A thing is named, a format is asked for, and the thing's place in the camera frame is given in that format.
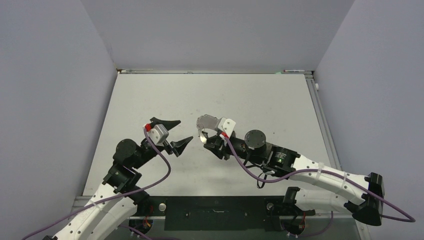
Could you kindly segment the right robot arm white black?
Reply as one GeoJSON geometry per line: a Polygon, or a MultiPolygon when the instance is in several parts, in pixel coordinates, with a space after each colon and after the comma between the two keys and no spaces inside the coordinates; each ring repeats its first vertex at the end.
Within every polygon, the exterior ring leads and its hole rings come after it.
{"type": "Polygon", "coordinates": [[[219,159],[230,156],[240,159],[241,166],[247,163],[274,177],[273,182],[287,177],[319,187],[319,190],[302,190],[289,187],[282,207],[289,214],[299,210],[324,210],[350,213],[352,217],[367,225],[381,226],[384,199],[383,177],[375,172],[360,175],[329,167],[304,155],[269,143],[266,135],[257,129],[249,131],[244,139],[232,134],[228,140],[224,132],[208,136],[204,130],[199,138],[205,149],[219,159]]]}

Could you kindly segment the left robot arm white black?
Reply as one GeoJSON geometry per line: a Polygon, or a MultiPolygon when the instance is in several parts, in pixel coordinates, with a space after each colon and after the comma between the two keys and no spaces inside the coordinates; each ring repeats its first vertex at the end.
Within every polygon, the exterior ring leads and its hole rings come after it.
{"type": "Polygon", "coordinates": [[[143,127],[144,139],[137,143],[132,139],[121,140],[113,155],[113,163],[95,193],[85,206],[71,213],[66,226],[46,240],[104,240],[126,218],[143,215],[149,208],[152,188],[171,173],[171,165],[162,152],[179,157],[193,140],[189,136],[179,141],[167,141],[169,130],[180,120],[151,118],[143,127]],[[159,156],[167,166],[166,174],[154,183],[138,187],[142,174],[137,170],[159,156]]]}

